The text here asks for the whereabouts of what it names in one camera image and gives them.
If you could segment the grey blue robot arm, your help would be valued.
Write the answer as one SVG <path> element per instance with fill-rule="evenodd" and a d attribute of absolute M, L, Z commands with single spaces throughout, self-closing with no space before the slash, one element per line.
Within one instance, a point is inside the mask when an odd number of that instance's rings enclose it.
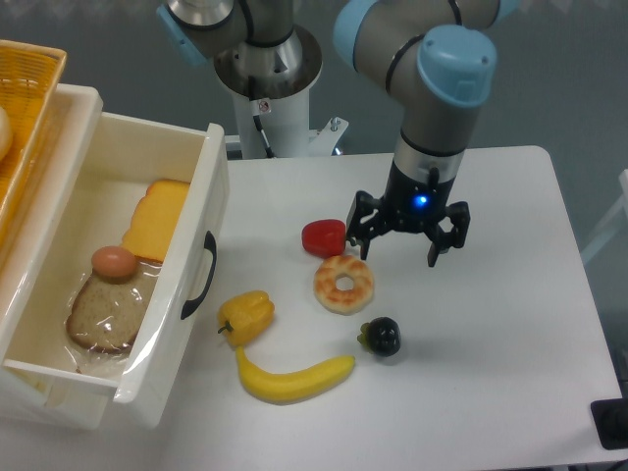
<path fill-rule="evenodd" d="M 339 56 L 404 110 L 381 197 L 358 191 L 346 240 L 367 253 L 388 232 L 422 234 L 428 262 L 465 243 L 470 214 L 449 194 L 492 87 L 486 30 L 514 1 L 350 1 L 333 27 Z M 157 10 L 180 53 L 211 62 L 232 96 L 243 158 L 313 152 L 309 91 L 322 69 L 289 1 L 165 1 Z"/>

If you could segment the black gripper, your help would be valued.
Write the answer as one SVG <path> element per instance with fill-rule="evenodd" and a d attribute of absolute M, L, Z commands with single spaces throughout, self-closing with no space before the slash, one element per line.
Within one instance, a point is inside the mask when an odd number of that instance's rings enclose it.
<path fill-rule="evenodd" d="M 469 205 L 466 201 L 447 205 L 455 177 L 443 180 L 441 173 L 437 166 L 407 170 L 394 158 L 383 198 L 364 190 L 355 193 L 345 240 L 359 247 L 361 260 L 367 259 L 371 241 L 388 232 L 426 234 L 431 241 L 429 267 L 435 267 L 439 256 L 450 248 L 464 246 L 470 226 Z M 451 223 L 448 232 L 441 227 L 442 220 Z"/>

